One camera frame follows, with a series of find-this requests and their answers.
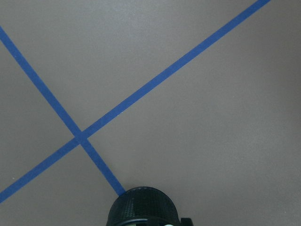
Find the gray surface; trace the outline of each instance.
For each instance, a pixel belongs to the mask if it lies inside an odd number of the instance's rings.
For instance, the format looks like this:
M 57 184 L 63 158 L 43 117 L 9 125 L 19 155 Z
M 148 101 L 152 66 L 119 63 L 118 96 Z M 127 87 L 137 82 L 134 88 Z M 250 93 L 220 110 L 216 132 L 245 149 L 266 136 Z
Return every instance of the gray surface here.
M 1 26 L 85 129 L 253 1 L 4 1 Z M 122 185 L 214 226 L 301 223 L 300 1 L 272 1 L 90 138 Z M 72 137 L 0 45 L 1 190 Z M 104 225 L 117 198 L 78 147 L 0 225 Z

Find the blue tape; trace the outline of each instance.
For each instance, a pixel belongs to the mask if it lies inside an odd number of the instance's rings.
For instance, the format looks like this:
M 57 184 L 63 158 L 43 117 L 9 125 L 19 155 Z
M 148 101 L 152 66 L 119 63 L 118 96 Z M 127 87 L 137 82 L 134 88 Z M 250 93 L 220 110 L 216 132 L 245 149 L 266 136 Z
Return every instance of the blue tape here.
M 108 113 L 106 113 L 103 117 L 101 117 L 99 120 L 94 122 L 87 129 L 85 129 L 83 131 L 83 137 L 90 137 L 91 135 L 96 133 L 98 130 L 100 130 L 102 127 L 104 127 L 106 124 L 108 124 L 114 118 L 116 118 L 119 114 L 121 114 L 123 111 L 125 111 L 127 108 L 129 108 L 132 104 L 134 104 L 136 101 L 138 101 L 144 95 L 149 93 L 152 89 L 157 87 L 160 83 L 162 83 L 164 80 L 166 80 L 172 74 L 174 74 L 176 71 L 178 71 L 184 65 L 189 63 L 191 60 L 193 60 L 200 53 L 205 51 L 212 44 L 217 42 L 221 37 L 223 37 L 228 32 L 230 32 L 232 29 L 234 29 L 241 22 L 246 20 L 249 16 L 251 16 L 257 10 L 259 10 L 261 7 L 263 7 L 269 1 L 270 0 L 256 1 L 253 5 L 248 7 L 245 11 L 243 11 L 238 16 L 233 18 L 231 21 L 229 21 L 227 24 L 225 24 L 223 27 L 221 27 L 215 33 L 210 35 L 207 39 L 205 39 L 199 45 L 197 45 L 195 48 L 190 50 L 187 54 L 182 56 L 180 59 L 178 59 L 172 65 L 170 65 L 168 68 L 166 68 L 160 74 L 158 74 L 155 78 L 153 78 L 152 80 L 147 82 L 144 86 L 142 86 L 140 89 L 138 89 L 135 93 L 130 95 L 128 98 L 126 98 L 120 104 L 118 104 L 116 107 L 114 107 Z
M 30 80 L 33 82 L 33 84 L 36 86 L 36 88 L 40 91 L 40 93 L 43 95 L 43 97 L 48 101 L 48 103 L 51 105 L 51 107 L 55 110 L 55 112 L 58 114 L 58 116 L 62 119 L 62 121 L 65 123 L 65 125 L 68 127 L 68 129 L 71 131 L 71 133 L 75 136 L 75 139 L 81 145 L 83 143 L 85 144 L 85 145 L 82 145 L 82 147 L 84 148 L 86 153 L 90 156 L 92 161 L 97 165 L 97 167 L 100 170 L 105 169 L 105 171 L 101 171 L 101 172 L 105 176 L 105 178 L 108 180 L 108 182 L 112 185 L 112 187 L 116 191 L 116 193 L 120 194 L 121 192 L 125 192 L 124 188 L 118 182 L 116 177 L 110 171 L 110 169 L 105 164 L 105 162 L 101 159 L 100 155 L 95 151 L 95 149 L 92 147 L 92 145 L 91 144 L 87 145 L 88 140 L 87 140 L 87 138 L 82 137 L 82 135 L 81 135 L 82 132 L 80 131 L 77 124 L 73 121 L 73 119 L 70 117 L 70 115 L 66 112 L 66 110 L 63 108 L 63 106 L 59 103 L 59 101 L 56 99 L 56 97 L 52 94 L 52 92 L 49 90 L 49 88 L 46 86 L 46 84 L 42 81 L 42 79 L 38 76 L 38 74 L 30 66 L 30 64 L 27 62 L 25 57 L 21 54 L 21 52 L 17 49 L 17 47 L 12 42 L 12 40 L 8 37 L 8 35 L 4 32 L 4 30 L 1 27 L 0 27 L 0 39 L 3 42 L 4 46 L 10 52 L 10 54 L 14 57 L 14 59 L 17 61 L 17 63 L 23 69 L 23 71 L 27 74 L 27 76 L 30 78 Z
M 108 124 L 111 120 L 113 120 L 115 117 L 117 117 L 119 114 L 121 114 L 123 111 L 125 111 L 128 107 L 130 107 L 132 104 L 134 104 L 136 101 L 138 101 L 140 98 L 142 98 L 144 95 L 146 95 L 148 92 L 150 92 L 152 89 L 154 89 L 156 86 L 158 86 L 160 83 L 162 83 L 164 80 L 166 80 L 168 77 L 170 77 L 172 74 L 174 74 L 176 71 L 178 71 L 180 68 L 182 68 L 184 65 L 186 65 L 189 61 L 194 59 L 196 56 L 198 56 L 200 53 L 205 51 L 208 47 L 210 47 L 212 44 L 214 44 L 216 41 L 218 41 L 221 37 L 223 37 L 225 34 L 230 32 L 232 29 L 234 29 L 236 26 L 238 26 L 241 22 L 246 20 L 249 16 L 251 16 L 253 13 L 255 13 L 257 10 L 259 10 L 261 7 L 266 5 L 270 0 L 258 0 L 253 5 L 248 7 L 245 11 L 240 13 L 237 17 L 232 19 L 230 22 L 225 24 L 222 28 L 220 28 L 218 31 L 213 33 L 211 36 L 209 36 L 207 39 L 205 39 L 203 42 L 201 42 L 199 45 L 197 45 L 195 48 L 193 48 L 191 51 L 189 51 L 187 54 L 182 56 L 179 60 L 174 62 L 172 65 L 170 65 L 167 69 L 165 69 L 163 72 L 161 72 L 159 75 L 157 75 L 155 78 L 150 80 L 148 83 L 146 83 L 144 86 L 142 86 L 140 89 L 138 89 L 135 93 L 130 95 L 128 98 L 126 98 L 124 101 L 122 101 L 119 105 L 114 107 L 112 110 L 110 110 L 108 113 L 106 113 L 102 118 L 94 122 L 91 126 L 89 126 L 87 129 L 85 129 L 83 132 L 77 134 L 77 128 L 78 126 L 74 123 L 74 121 L 71 119 L 71 117 L 67 114 L 67 112 L 63 109 L 63 107 L 60 105 L 58 101 L 56 101 L 53 94 L 48 90 L 48 88 L 45 90 L 42 87 L 46 85 L 43 83 L 43 81 L 37 77 L 37 74 L 32 69 L 32 67 L 27 63 L 25 58 L 22 56 L 22 54 L 19 52 L 19 50 L 14 46 L 12 41 L 9 39 L 9 37 L 5 34 L 3 29 L 0 27 L 0 39 L 3 42 L 3 44 L 7 47 L 7 49 L 10 51 L 11 55 L 16 59 L 16 61 L 20 64 L 22 69 L 28 70 L 31 72 L 30 74 L 33 75 L 34 84 L 36 87 L 40 90 L 40 92 L 43 94 L 43 96 L 51 97 L 50 100 L 47 101 L 49 104 L 54 107 L 57 107 L 57 114 L 60 116 L 60 118 L 63 120 L 63 122 L 66 124 L 66 126 L 70 129 L 70 131 L 73 133 L 76 133 L 76 138 L 69 141 L 67 144 L 65 144 L 63 147 L 61 147 L 58 151 L 56 151 L 54 154 L 49 156 L 47 159 L 45 159 L 43 162 L 41 162 L 39 165 L 37 165 L 35 168 L 30 170 L 28 173 L 26 173 L 23 177 L 18 179 L 15 183 L 13 183 L 11 186 L 6 188 L 4 191 L 0 193 L 0 203 L 6 200 L 9 196 L 17 192 L 20 188 L 22 188 L 24 185 L 29 183 L 31 180 L 33 180 L 36 176 L 38 176 L 40 173 L 42 173 L 44 170 L 46 170 L 48 167 L 50 167 L 52 164 L 54 164 L 56 161 L 61 159 L 65 154 L 67 154 L 69 151 L 71 151 L 73 148 L 75 148 L 78 145 L 78 142 L 81 143 L 81 145 L 86 150 L 87 154 L 90 156 L 90 158 L 93 160 L 93 162 L 96 164 L 96 166 L 99 168 L 100 171 L 103 172 L 103 174 L 108 175 L 108 178 L 106 179 L 109 181 L 111 186 L 115 186 L 115 191 L 117 194 L 122 194 L 124 192 L 124 189 L 119 184 L 118 180 L 115 177 L 112 177 L 113 174 L 109 170 L 109 168 L 105 165 L 102 158 L 98 155 L 96 150 L 93 148 L 93 146 L 89 143 L 87 140 L 91 135 L 96 133 L 99 129 L 101 129 L 103 126 Z
M 35 177 L 37 177 L 39 174 L 44 172 L 46 169 L 48 169 L 50 166 L 52 166 L 55 162 L 63 158 L 67 153 L 69 153 L 72 149 L 74 149 L 76 146 L 78 146 L 79 143 L 75 138 L 70 140 L 67 144 L 62 146 L 60 149 L 58 149 L 56 152 L 54 152 L 52 155 L 50 155 L 48 158 L 46 158 L 44 161 L 42 161 L 39 165 L 34 167 L 32 170 L 27 172 L 24 176 L 19 178 L 16 182 L 11 184 L 9 187 L 7 187 L 5 190 L 3 190 L 0 193 L 0 203 L 5 201 L 8 197 L 12 196 L 14 193 L 16 193 L 18 190 L 20 190 L 23 186 L 28 184 L 30 181 L 32 181 Z

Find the black round object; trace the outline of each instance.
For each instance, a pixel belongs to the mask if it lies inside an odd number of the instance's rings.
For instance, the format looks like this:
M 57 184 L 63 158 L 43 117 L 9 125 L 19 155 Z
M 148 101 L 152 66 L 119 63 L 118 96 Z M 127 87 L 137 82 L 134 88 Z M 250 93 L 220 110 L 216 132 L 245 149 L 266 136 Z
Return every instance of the black round object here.
M 180 226 L 171 199 L 152 187 L 136 187 L 122 194 L 112 205 L 106 226 Z

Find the concrete floor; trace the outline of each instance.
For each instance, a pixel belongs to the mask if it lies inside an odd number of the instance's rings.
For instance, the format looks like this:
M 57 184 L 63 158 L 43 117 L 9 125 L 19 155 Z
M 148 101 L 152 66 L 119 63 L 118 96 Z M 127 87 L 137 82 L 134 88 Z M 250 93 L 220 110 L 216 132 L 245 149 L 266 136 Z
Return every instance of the concrete floor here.
M 0 25 L 86 129 L 254 0 L 2 0 Z M 272 0 L 89 138 L 126 190 L 195 226 L 301 224 L 299 0 Z M 0 191 L 73 138 L 0 44 Z M 81 146 L 0 204 L 1 226 L 105 225 Z

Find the diagonal blue line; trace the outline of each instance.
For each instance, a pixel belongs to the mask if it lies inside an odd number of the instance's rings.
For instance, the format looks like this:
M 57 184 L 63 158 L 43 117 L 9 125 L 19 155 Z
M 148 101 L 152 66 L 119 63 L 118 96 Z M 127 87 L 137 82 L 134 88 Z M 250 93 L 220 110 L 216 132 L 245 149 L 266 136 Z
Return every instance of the diagonal blue line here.
M 16 182 L 14 182 L 9 187 L 4 189 L 0 193 L 0 203 L 5 201 L 8 197 L 12 196 L 15 192 L 17 192 L 23 186 L 28 184 L 39 174 L 44 172 L 46 169 L 48 169 L 50 166 L 52 166 L 55 162 L 57 162 L 58 160 L 63 158 L 67 153 L 69 153 L 72 149 L 74 149 L 78 145 L 79 145 L 79 143 L 77 142 L 77 140 L 75 138 L 73 138 L 67 144 L 65 144 L 60 149 L 58 149 L 56 152 L 54 152 L 52 155 L 47 157 L 39 165 L 34 167 L 32 170 L 27 172 L 24 176 L 19 178 Z
M 86 148 L 90 148 L 89 151 L 87 152 L 87 150 L 86 150 L 86 152 L 88 153 L 88 155 L 90 156 L 90 158 L 94 159 L 93 161 L 97 165 L 97 167 L 100 170 L 106 171 L 107 169 L 104 168 L 104 165 L 102 164 L 103 160 L 96 153 L 95 149 L 89 143 L 89 141 L 87 140 L 87 138 L 89 138 L 91 135 L 93 135 L 94 133 L 96 133 L 99 129 L 101 129 L 103 126 L 105 126 L 107 123 L 109 123 L 115 117 L 117 117 L 120 113 L 122 113 L 124 110 L 126 110 L 128 107 L 130 107 L 133 103 L 135 103 L 136 101 L 138 101 L 140 98 L 142 98 L 148 92 L 150 92 L 153 88 L 155 88 L 156 86 L 158 86 L 165 79 L 167 79 L 168 77 L 170 77 L 173 73 L 175 73 L 176 71 L 178 71 L 181 67 L 183 67 L 185 64 L 187 64 L 192 59 L 194 59 L 197 55 L 199 55 L 204 50 L 206 50 L 208 47 L 210 47 L 212 44 L 214 44 L 216 41 L 218 41 L 222 36 L 224 36 L 229 31 L 231 31 L 232 29 L 234 29 L 237 25 L 239 25 L 241 22 L 243 22 L 244 20 L 246 20 L 249 16 L 251 16 L 257 10 L 259 10 L 261 7 L 263 7 L 269 1 L 270 0 L 258 0 L 258 1 L 256 1 L 253 5 L 251 5 L 249 8 L 247 8 L 245 11 L 243 11 L 237 17 L 235 17 L 230 22 L 228 22 L 227 24 L 225 24 L 222 28 L 220 28 L 218 31 L 216 31 L 211 36 L 209 36 L 207 39 L 205 39 L 203 42 L 201 42 L 198 46 L 196 46 L 190 52 L 188 52 L 187 54 L 185 54 L 184 56 L 182 56 L 179 60 L 177 60 L 176 62 L 174 62 L 171 66 L 169 66 L 167 69 L 165 69 L 159 75 L 157 75 L 151 81 L 149 81 L 148 83 L 146 83 L 139 90 L 137 90 L 135 93 L 133 93 L 127 99 L 125 99 L 124 101 L 122 101 L 119 105 L 117 105 L 116 107 L 114 107 L 111 111 L 109 111 L 108 113 L 106 113 L 102 118 L 100 118 L 95 123 L 93 123 L 91 126 L 89 126 L 87 129 L 85 129 L 79 135 L 78 138 L 72 139 L 67 144 L 70 144 L 70 142 L 72 143 L 74 140 L 76 140 L 77 142 L 80 141 L 81 145 L 83 147 L 85 146 Z M 4 33 L 4 31 L 0 27 L 0 38 L 1 38 L 1 40 L 2 40 L 3 43 L 4 43 L 5 39 L 8 38 L 6 36 L 7 35 Z M 11 54 L 13 55 L 14 58 L 16 58 L 15 55 L 14 55 L 15 54 L 14 51 L 11 51 Z M 60 158 L 62 158 L 65 154 L 67 154 L 70 150 L 72 150 L 73 148 L 75 148 L 77 145 L 78 144 L 76 144 L 72 148 L 71 147 L 70 148 L 66 148 L 65 145 L 64 145 L 57 152 L 55 152 L 54 154 L 52 154 L 51 156 L 49 156 L 47 159 L 45 159 L 43 162 L 41 162 L 34 169 L 30 170 L 23 177 L 21 177 L 15 183 L 13 183 L 11 186 L 9 186 L 7 189 L 5 189 L 4 191 L 2 191 L 0 193 L 0 203 L 2 201 L 6 200 L 13 193 L 17 192 L 20 188 L 22 188 L 24 185 L 26 185 L 28 182 L 30 182 L 32 179 L 34 179 L 36 176 L 38 176 L 41 172 L 43 172 L 48 167 L 50 167 L 52 164 L 54 164 L 56 161 L 58 161 Z
M 205 51 L 212 44 L 217 42 L 221 37 L 223 37 L 228 32 L 230 32 L 232 29 L 234 29 L 241 22 L 246 20 L 249 16 L 251 16 L 257 10 L 259 10 L 261 7 L 263 7 L 269 1 L 270 0 L 258 0 L 258 1 L 256 1 L 253 5 L 248 7 L 246 10 L 244 10 L 242 13 L 240 13 L 235 18 L 233 18 L 231 21 L 229 21 L 227 24 L 225 24 L 223 27 L 221 27 L 215 33 L 210 35 L 207 39 L 205 39 L 199 45 L 197 45 L 195 48 L 190 50 L 188 53 L 186 53 L 184 56 L 182 56 L 180 59 L 178 59 L 172 65 L 170 65 L 168 68 L 166 68 L 160 74 L 158 74 L 155 78 L 153 78 L 152 80 L 147 82 L 145 85 L 143 85 L 135 93 L 130 95 L 128 98 L 123 100 L 120 104 L 118 104 L 112 110 L 107 112 L 103 117 L 101 117 L 99 120 L 94 122 L 91 126 L 86 128 L 83 131 L 83 137 L 92 136 L 94 133 L 96 133 L 98 130 L 100 130 L 102 127 L 104 127 L 106 124 L 108 124 L 114 118 L 116 118 L 119 114 L 124 112 L 132 104 L 134 104 L 136 101 L 138 101 L 144 95 L 149 93 L 152 89 L 157 87 L 160 83 L 162 83 L 164 80 L 166 80 L 172 74 L 177 72 L 180 68 L 182 68 L 184 65 L 189 63 L 191 60 L 193 60 L 195 57 L 197 57 L 200 53 Z
M 95 151 L 93 146 L 87 145 L 89 143 L 87 141 L 87 138 L 83 138 L 81 135 L 81 131 L 79 127 L 76 125 L 76 123 L 73 121 L 73 119 L 70 117 L 70 115 L 66 112 L 66 110 L 63 108 L 63 106 L 59 103 L 59 101 L 56 99 L 56 97 L 52 94 L 52 92 L 49 90 L 49 88 L 46 86 L 46 84 L 42 81 L 42 79 L 38 76 L 38 74 L 34 71 L 34 69 L 30 66 L 30 64 L 27 62 L 25 57 L 21 54 L 21 52 L 17 49 L 15 44 L 12 42 L 12 40 L 8 37 L 8 35 L 4 32 L 4 30 L 0 26 L 0 39 L 3 42 L 4 46 L 8 49 L 10 54 L 15 58 L 17 63 L 20 65 L 20 67 L 23 69 L 23 71 L 27 74 L 27 76 L 30 78 L 30 80 L 33 82 L 33 84 L 36 86 L 36 88 L 40 91 L 40 93 L 44 96 L 44 98 L 48 101 L 48 103 L 51 105 L 51 107 L 55 110 L 55 112 L 58 114 L 58 116 L 62 119 L 62 121 L 65 123 L 65 125 L 68 127 L 68 129 L 71 131 L 71 133 L 75 136 L 75 139 L 82 145 L 86 153 L 90 156 L 92 161 L 97 165 L 99 169 L 105 169 L 105 171 L 101 171 L 102 174 L 105 176 L 105 178 L 108 180 L 110 185 L 113 187 L 113 189 L 116 191 L 118 195 L 125 192 L 122 185 L 119 183 L 119 181 L 116 179 L 116 177 L 113 175 L 113 173 L 110 171 L 106 163 L 102 160 L 100 155 Z

